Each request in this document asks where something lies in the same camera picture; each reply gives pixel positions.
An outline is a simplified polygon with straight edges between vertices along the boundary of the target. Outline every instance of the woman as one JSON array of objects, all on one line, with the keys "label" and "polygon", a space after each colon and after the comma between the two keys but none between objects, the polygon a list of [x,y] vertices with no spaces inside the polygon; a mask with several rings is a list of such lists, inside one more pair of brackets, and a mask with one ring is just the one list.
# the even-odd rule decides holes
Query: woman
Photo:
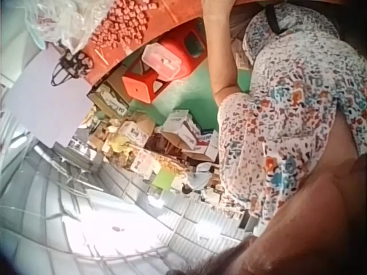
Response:
[{"label": "woman", "polygon": [[221,180],[267,228],[177,274],[342,273],[365,248],[367,62],[322,14],[275,5],[244,34],[246,95],[231,52],[234,2],[202,0]]},{"label": "woman", "polygon": [[326,17],[280,4],[279,34],[265,10],[247,26],[243,46],[253,72],[249,94],[241,93],[229,34],[233,3],[203,6],[221,180],[267,223],[305,179],[366,152],[367,64]]}]

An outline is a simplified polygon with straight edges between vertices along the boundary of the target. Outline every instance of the woman's hand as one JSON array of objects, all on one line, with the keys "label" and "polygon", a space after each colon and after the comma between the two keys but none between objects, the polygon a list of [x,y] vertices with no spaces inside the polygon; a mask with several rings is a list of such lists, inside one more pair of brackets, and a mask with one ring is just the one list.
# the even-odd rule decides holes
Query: woman's hand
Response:
[{"label": "woman's hand", "polygon": [[204,19],[229,18],[236,0],[201,0]]}]

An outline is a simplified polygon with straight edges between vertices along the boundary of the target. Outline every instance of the white plastic bag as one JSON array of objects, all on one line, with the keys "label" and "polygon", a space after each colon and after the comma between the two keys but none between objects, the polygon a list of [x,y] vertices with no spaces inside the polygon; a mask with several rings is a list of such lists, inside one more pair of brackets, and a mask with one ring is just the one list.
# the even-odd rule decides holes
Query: white plastic bag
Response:
[{"label": "white plastic bag", "polygon": [[38,38],[81,50],[114,0],[24,0],[25,22]]}]

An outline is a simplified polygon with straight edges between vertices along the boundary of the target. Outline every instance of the green paper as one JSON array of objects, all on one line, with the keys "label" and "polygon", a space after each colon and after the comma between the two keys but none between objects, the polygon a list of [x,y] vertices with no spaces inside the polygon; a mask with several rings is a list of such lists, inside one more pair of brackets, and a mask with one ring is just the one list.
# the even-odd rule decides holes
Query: green paper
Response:
[{"label": "green paper", "polygon": [[175,177],[176,175],[174,173],[162,168],[155,176],[152,185],[157,186],[163,190],[170,190],[173,179]]}]

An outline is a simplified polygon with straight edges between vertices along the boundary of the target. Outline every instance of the floral dress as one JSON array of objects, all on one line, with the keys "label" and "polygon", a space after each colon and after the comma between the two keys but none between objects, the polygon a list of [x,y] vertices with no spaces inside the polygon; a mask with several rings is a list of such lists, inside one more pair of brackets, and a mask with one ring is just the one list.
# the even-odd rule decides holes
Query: floral dress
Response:
[{"label": "floral dress", "polygon": [[316,11],[275,6],[249,23],[243,47],[253,63],[249,94],[220,105],[221,181],[235,201],[267,223],[321,158],[337,108],[359,154],[367,148],[367,62]]}]

